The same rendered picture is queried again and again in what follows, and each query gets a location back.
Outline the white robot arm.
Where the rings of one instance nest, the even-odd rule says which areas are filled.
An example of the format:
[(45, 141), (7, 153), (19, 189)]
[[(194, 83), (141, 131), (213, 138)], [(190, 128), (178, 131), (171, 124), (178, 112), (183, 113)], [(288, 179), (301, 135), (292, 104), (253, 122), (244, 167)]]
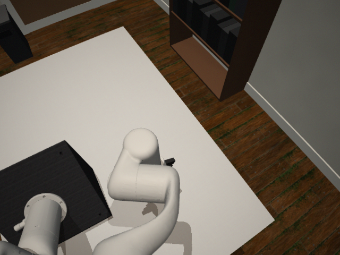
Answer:
[[(152, 255), (172, 233), (180, 204), (179, 174), (175, 168), (161, 165), (158, 140), (152, 131), (137, 128), (125, 136), (107, 189), (114, 200), (165, 205), (151, 221), (99, 242), (92, 255)], [(66, 213), (66, 203), (58, 195), (32, 197), (24, 209), (25, 219), (14, 226), (15, 231), (24, 228), (18, 246), (0, 241), (0, 255), (57, 255)]]

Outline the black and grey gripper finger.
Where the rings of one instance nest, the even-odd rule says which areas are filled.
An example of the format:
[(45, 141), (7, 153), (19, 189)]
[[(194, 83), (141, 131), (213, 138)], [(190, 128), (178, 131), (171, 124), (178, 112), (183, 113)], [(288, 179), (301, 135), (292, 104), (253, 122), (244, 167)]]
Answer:
[(175, 159), (174, 158), (167, 159), (167, 160), (165, 160), (165, 163), (166, 163), (167, 166), (172, 167), (173, 166), (172, 164), (175, 163)]

